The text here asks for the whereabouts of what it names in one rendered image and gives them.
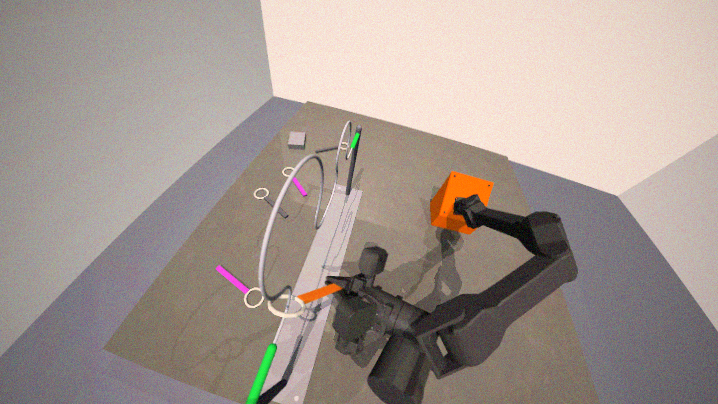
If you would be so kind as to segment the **thin dark grey wire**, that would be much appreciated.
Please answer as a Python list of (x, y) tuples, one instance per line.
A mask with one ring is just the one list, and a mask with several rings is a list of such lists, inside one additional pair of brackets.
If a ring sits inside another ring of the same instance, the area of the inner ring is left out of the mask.
[[(350, 124), (350, 129), (345, 159), (348, 160), (351, 151), (352, 156), (346, 187), (336, 183), (340, 147), (348, 124)], [(291, 295), (298, 297), (298, 295), (327, 286), (325, 284), (326, 276), (339, 276), (363, 192), (351, 188), (362, 127), (360, 125), (356, 127), (355, 137), (347, 157), (351, 129), (351, 121), (347, 121), (337, 150), (334, 188), (319, 226), (317, 227), (317, 218), (323, 192), (324, 171), (322, 161), (316, 154), (310, 154), (298, 163), (286, 180), (273, 207), (262, 243), (258, 270), (259, 286), (262, 296), (268, 301), (278, 299), (286, 289), (289, 290), (284, 313), (295, 313), (302, 309), (301, 304), (291, 300)], [(301, 167), (311, 158), (318, 160), (321, 172), (320, 194), (314, 221), (317, 233), (293, 293), (291, 286), (287, 285), (272, 297), (266, 293), (264, 288), (264, 269), (273, 224), (291, 182)], [(303, 404), (333, 297), (334, 295), (331, 293), (308, 302), (304, 313), (296, 318), (282, 317), (282, 322), (276, 332), (277, 335), (267, 347), (246, 404), (269, 404), (270, 401), (280, 404)]]

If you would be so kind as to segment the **magenta handle with white loop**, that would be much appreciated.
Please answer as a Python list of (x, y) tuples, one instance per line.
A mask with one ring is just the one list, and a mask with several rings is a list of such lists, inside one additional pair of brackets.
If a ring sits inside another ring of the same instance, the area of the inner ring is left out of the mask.
[(260, 304), (264, 301), (264, 297), (262, 296), (262, 299), (261, 299), (261, 301), (260, 301), (258, 304), (254, 305), (254, 306), (248, 304), (247, 298), (246, 298), (247, 295), (248, 295), (251, 291), (253, 291), (254, 289), (255, 289), (255, 290), (260, 290), (260, 288), (254, 288), (254, 287), (253, 287), (252, 289), (248, 289), (246, 286), (244, 286), (242, 283), (240, 283), (240, 281), (239, 281), (238, 279), (236, 279), (234, 276), (232, 276), (230, 273), (228, 273), (226, 270), (224, 270), (221, 266), (219, 266), (219, 267), (217, 267), (217, 268), (215, 268), (215, 269), (218, 270), (218, 271), (219, 271), (225, 278), (227, 278), (233, 285), (235, 285), (238, 289), (240, 289), (243, 293), (245, 293), (244, 302), (245, 302), (245, 305), (246, 305), (247, 307), (249, 307), (249, 308), (256, 308), (256, 307), (260, 306)]
[[(288, 169), (288, 168), (291, 168), (291, 169), (294, 170), (293, 167), (286, 167), (285, 169)], [(285, 176), (290, 176), (290, 175), (286, 175), (286, 174), (284, 173), (284, 170), (285, 170), (285, 169), (282, 170), (283, 175), (285, 175)], [(299, 191), (300, 191), (300, 193), (302, 194), (302, 196), (303, 196), (303, 197), (304, 197), (304, 196), (307, 196), (306, 192), (305, 192), (305, 191), (303, 190), (303, 188), (300, 186), (300, 183), (299, 183), (299, 181), (296, 179), (296, 177), (294, 177), (293, 181), (294, 181), (294, 183), (296, 184), (296, 186), (299, 188)]]

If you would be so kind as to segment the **cream ring with orange handle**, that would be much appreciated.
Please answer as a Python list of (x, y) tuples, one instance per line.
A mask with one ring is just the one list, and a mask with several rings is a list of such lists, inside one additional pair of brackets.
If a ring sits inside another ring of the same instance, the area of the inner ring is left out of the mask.
[[(306, 304), (307, 304), (308, 302), (313, 301), (313, 300), (320, 299), (320, 298), (322, 298), (322, 297), (324, 297), (324, 296), (327, 296), (327, 295), (329, 295), (329, 294), (331, 294), (331, 293), (333, 293), (333, 292), (335, 292), (335, 291), (337, 291), (337, 290), (339, 290), (339, 289), (342, 289), (342, 288), (340, 288), (340, 287), (338, 287), (338, 286), (336, 286), (336, 285), (334, 285), (334, 284), (331, 284), (330, 286), (324, 286), (324, 287), (321, 287), (321, 288), (319, 288), (319, 289), (313, 290), (313, 291), (311, 291), (311, 292), (305, 293), (305, 294), (303, 294), (303, 295), (298, 295), (298, 297), (297, 297), (297, 296), (294, 296), (294, 295), (291, 295), (291, 300), (297, 301), (299, 304), (301, 304), (301, 307), (302, 307), (302, 309), (300, 309), (299, 311), (297, 311), (297, 312), (295, 312), (295, 313), (283, 313), (283, 312), (277, 311), (277, 310), (273, 307), (273, 305), (272, 305), (272, 302), (273, 302), (274, 300), (268, 301), (268, 309), (269, 309), (274, 315), (279, 316), (279, 317), (283, 317), (283, 318), (293, 318), (293, 317), (295, 317), (295, 318), (296, 318), (296, 317), (298, 317), (298, 316), (300, 316), (300, 315), (302, 315), (302, 314), (304, 313), (304, 311), (306, 310)], [(279, 299), (288, 299), (288, 294), (282, 294), (282, 295), (278, 298), (278, 300), (279, 300)]]

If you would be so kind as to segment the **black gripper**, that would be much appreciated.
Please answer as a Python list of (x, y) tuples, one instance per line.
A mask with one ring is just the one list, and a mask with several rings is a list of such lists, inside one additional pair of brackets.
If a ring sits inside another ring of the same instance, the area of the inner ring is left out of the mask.
[(380, 336), (384, 336), (386, 333), (393, 336), (396, 320), (406, 302), (399, 295), (395, 297), (382, 290), (382, 287), (373, 286), (376, 275), (384, 272), (387, 258), (388, 253), (385, 249), (377, 246), (364, 248), (358, 264), (360, 274), (352, 277), (326, 276), (327, 281), (325, 281), (327, 286), (334, 284), (342, 288), (333, 292), (338, 303), (341, 300), (358, 296), (358, 292), (362, 288), (373, 292), (386, 306), (385, 313), (378, 312), (376, 317), (376, 322), (381, 325), (380, 332), (377, 333)]

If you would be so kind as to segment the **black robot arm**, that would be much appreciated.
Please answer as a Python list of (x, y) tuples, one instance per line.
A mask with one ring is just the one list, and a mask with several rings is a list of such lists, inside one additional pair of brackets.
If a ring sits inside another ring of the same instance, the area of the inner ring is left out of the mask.
[[(461, 294), (432, 313), (405, 302), (393, 336), (367, 377), (369, 388), (386, 404), (421, 404), (430, 370), (439, 380), (482, 364), (498, 348), (508, 326), (577, 278), (559, 215), (535, 211), (525, 217), (488, 209), (478, 193), (455, 197), (453, 209), (468, 227), (484, 225), (506, 233), (535, 256), (486, 290)], [(354, 355), (362, 352), (367, 332), (380, 332), (376, 317), (385, 308), (363, 288), (358, 296), (341, 300), (333, 322), (338, 344)], [(448, 353), (444, 357), (436, 344), (439, 336)]]

